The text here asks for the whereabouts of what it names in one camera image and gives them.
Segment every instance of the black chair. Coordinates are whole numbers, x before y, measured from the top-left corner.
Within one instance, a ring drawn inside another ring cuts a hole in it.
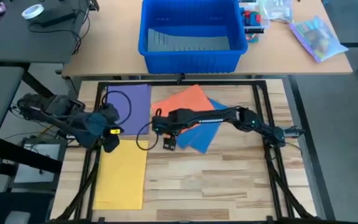
[[[27,192],[0,193],[0,224],[5,224],[11,212],[29,213],[28,224],[45,223],[48,220],[52,199],[53,194]]]

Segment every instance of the packaging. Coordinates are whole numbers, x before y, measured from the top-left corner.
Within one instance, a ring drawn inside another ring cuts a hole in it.
[[[244,26],[244,29],[267,29],[270,27],[270,20],[267,17],[266,9],[259,2],[244,2],[239,0],[240,13],[243,15],[244,11],[258,12],[261,20],[259,26]]]
[[[318,63],[348,51],[318,16],[312,20],[292,23],[290,27],[296,38]]]
[[[268,19],[293,22],[292,0],[262,0]]]

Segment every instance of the blue cloth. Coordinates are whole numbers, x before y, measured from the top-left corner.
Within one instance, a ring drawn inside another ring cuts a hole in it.
[[[224,106],[212,99],[209,99],[209,101],[216,110],[223,110],[227,108],[227,106]],[[221,123],[200,124],[195,128],[189,129],[177,137],[177,145],[182,149],[190,146],[193,149],[205,154],[220,125]]]

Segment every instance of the red object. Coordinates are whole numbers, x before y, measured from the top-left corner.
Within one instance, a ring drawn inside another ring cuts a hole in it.
[[[260,16],[260,15],[256,15],[256,21],[257,21],[258,23],[260,23],[260,20],[261,20],[261,16]]]

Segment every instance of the yellow label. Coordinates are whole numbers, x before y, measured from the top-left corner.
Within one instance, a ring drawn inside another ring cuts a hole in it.
[[[110,130],[110,134],[119,134],[121,132],[120,129],[112,129]]]

